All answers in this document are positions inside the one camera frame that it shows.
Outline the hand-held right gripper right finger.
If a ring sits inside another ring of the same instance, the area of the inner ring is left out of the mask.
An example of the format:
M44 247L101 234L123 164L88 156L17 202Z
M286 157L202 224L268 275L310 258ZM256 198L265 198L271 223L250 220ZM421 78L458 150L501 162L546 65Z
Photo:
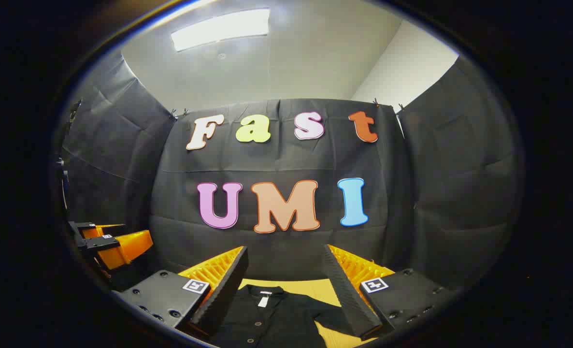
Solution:
M459 289L443 286L412 268L392 271L332 245L324 246L330 280L354 335L393 341L445 310Z

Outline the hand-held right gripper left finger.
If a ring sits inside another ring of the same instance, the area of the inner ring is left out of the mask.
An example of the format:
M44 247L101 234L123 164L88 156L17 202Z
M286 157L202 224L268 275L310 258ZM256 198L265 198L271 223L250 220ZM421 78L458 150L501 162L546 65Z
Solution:
M118 298L165 326L205 339L222 324L247 267L247 247L239 246L180 273L157 271L119 291Z

